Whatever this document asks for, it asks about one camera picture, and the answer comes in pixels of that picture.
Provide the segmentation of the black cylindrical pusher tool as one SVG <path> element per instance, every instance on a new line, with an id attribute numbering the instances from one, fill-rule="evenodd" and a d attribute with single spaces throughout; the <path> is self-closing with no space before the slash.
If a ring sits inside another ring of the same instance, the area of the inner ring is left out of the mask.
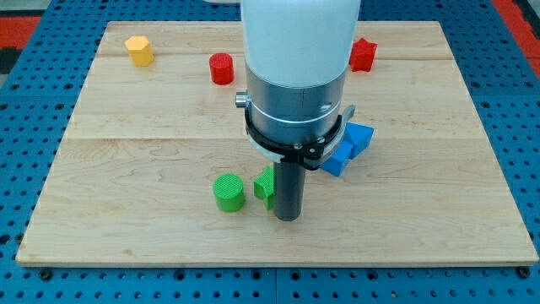
<path id="1" fill-rule="evenodd" d="M 274 214 L 282 221 L 296 220 L 302 210 L 305 168 L 296 163 L 281 162 L 274 170 Z"/>

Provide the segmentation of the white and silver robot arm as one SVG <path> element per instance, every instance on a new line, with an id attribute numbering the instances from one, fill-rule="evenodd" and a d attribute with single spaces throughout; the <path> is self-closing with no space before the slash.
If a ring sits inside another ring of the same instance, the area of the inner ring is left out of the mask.
<path id="1" fill-rule="evenodd" d="M 354 106 L 342 108 L 360 0 L 241 0 L 251 144 L 273 162 L 274 214 L 296 220 L 305 173 L 338 149 Z"/>

